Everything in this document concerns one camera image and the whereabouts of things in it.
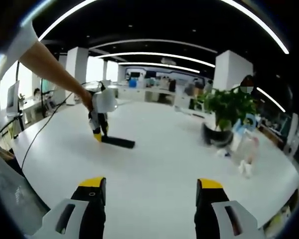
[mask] hand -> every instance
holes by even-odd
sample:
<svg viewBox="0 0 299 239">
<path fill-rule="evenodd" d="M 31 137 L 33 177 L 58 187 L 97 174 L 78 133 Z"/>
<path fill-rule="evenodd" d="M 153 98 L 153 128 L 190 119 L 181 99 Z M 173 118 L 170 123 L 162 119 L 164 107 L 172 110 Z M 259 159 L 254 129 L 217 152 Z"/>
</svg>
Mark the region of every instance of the hand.
<svg viewBox="0 0 299 239">
<path fill-rule="evenodd" d="M 89 110 L 92 111 L 93 110 L 93 104 L 92 104 L 92 96 L 91 94 L 84 89 L 84 91 L 79 95 L 79 97 L 82 100 L 82 103 L 84 104 L 84 106 Z"/>
</svg>

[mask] black ceiling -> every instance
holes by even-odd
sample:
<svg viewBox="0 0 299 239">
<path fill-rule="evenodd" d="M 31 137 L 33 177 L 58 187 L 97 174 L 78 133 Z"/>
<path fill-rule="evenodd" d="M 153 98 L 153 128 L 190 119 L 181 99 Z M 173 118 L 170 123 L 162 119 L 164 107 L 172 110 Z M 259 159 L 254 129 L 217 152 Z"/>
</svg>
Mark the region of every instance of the black ceiling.
<svg viewBox="0 0 299 239">
<path fill-rule="evenodd" d="M 57 0 L 38 16 L 33 26 L 40 35 L 59 16 L 82 0 Z M 44 40 L 52 52 L 75 46 L 94 47 L 129 39 L 167 39 L 200 45 L 200 48 L 166 42 L 128 42 L 98 47 L 109 53 L 160 52 L 215 64 L 218 54 L 232 50 L 254 64 L 257 84 L 289 111 L 299 113 L 299 75 L 295 72 L 296 18 L 291 0 L 238 1 L 263 19 L 283 40 L 290 54 L 283 53 L 272 38 L 250 18 L 220 0 L 97 0 L 57 25 Z M 121 56 L 127 61 L 160 63 L 157 56 Z M 214 68 L 182 59 L 179 66 L 201 71 L 213 78 Z M 294 94 L 288 98 L 287 84 Z"/>
</svg>

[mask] led light strip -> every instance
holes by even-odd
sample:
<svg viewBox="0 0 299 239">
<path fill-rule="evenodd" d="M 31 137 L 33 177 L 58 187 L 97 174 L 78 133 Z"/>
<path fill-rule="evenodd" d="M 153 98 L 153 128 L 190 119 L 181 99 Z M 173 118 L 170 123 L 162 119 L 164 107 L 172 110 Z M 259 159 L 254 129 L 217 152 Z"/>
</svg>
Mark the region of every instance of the led light strip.
<svg viewBox="0 0 299 239">
<path fill-rule="evenodd" d="M 261 93 L 263 93 L 269 100 L 271 100 L 276 106 L 278 106 L 283 112 L 286 112 L 285 109 L 279 105 L 279 103 L 277 101 L 275 101 L 270 95 L 268 95 L 266 92 L 264 92 L 262 89 L 260 89 L 259 87 L 257 87 L 257 90 Z"/>
<path fill-rule="evenodd" d="M 173 54 L 158 53 L 158 52 L 123 52 L 123 53 L 101 55 L 101 56 L 97 56 L 96 58 L 113 57 L 113 56 L 129 56 L 129 55 L 151 55 L 151 56 L 174 57 L 174 58 L 179 58 L 179 59 L 183 59 L 183 60 L 194 61 L 194 62 L 204 64 L 204 65 L 210 66 L 210 67 L 215 67 L 215 65 L 213 65 L 213 64 L 210 64 L 205 61 L 200 61 L 200 60 L 197 60 L 194 58 L 190 58 L 190 57 L 186 57 L 186 56 L 178 56 L 178 55 L 173 55 Z"/>
<path fill-rule="evenodd" d="M 62 16 L 60 16 L 54 23 L 52 23 L 39 37 L 39 41 L 41 41 L 53 28 L 55 28 L 61 21 L 66 19 L 68 16 L 75 13 L 77 10 L 80 10 L 81 8 L 87 6 L 90 3 L 93 3 L 97 0 L 85 0 L 84 2 L 77 4 L 75 7 L 68 10 L 66 13 L 64 13 Z"/>
<path fill-rule="evenodd" d="M 147 66 L 163 66 L 163 67 L 169 67 L 169 68 L 175 68 L 179 70 L 184 70 L 184 71 L 191 71 L 195 73 L 199 73 L 200 71 L 186 68 L 186 67 L 181 67 L 181 66 L 173 66 L 173 65 L 167 65 L 167 64 L 160 64 L 160 63 L 150 63 L 150 62 L 121 62 L 119 65 L 147 65 Z"/>
<path fill-rule="evenodd" d="M 235 2 L 233 0 L 221 0 L 221 1 L 233 6 L 234 8 L 241 11 L 243 14 L 250 17 L 254 22 L 256 22 L 259 26 L 261 26 L 261 28 L 263 30 L 265 30 L 272 37 L 272 39 L 278 44 L 278 46 L 282 49 L 282 51 L 285 54 L 289 54 L 288 49 L 283 44 L 283 42 L 279 39 L 279 37 L 270 29 L 270 27 L 268 27 L 263 21 L 261 21 L 259 17 L 257 17 L 251 11 L 246 9 L 244 6 L 241 6 L 240 4 L 238 4 L 237 2 Z"/>
</svg>

